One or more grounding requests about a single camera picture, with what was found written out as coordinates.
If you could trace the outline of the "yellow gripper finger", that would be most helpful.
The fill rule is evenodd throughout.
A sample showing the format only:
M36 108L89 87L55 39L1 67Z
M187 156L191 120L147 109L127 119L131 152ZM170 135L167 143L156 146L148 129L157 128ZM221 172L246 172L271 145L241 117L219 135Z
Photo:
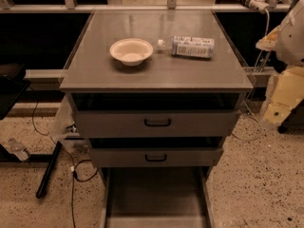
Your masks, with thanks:
M264 51L277 51L279 46L277 36L279 32L279 27L272 29L266 36L257 41L256 48Z
M265 128L280 126L304 100L304 67L288 66L275 79L275 88L268 97L261 125Z

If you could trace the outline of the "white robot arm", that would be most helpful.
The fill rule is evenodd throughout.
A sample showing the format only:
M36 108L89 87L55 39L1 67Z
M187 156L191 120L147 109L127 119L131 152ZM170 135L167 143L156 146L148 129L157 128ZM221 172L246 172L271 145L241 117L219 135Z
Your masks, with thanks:
M280 25L256 43L256 48L274 51L277 60L287 65L275 77L261 114L260 124L272 129L304 100L304 0L298 0Z

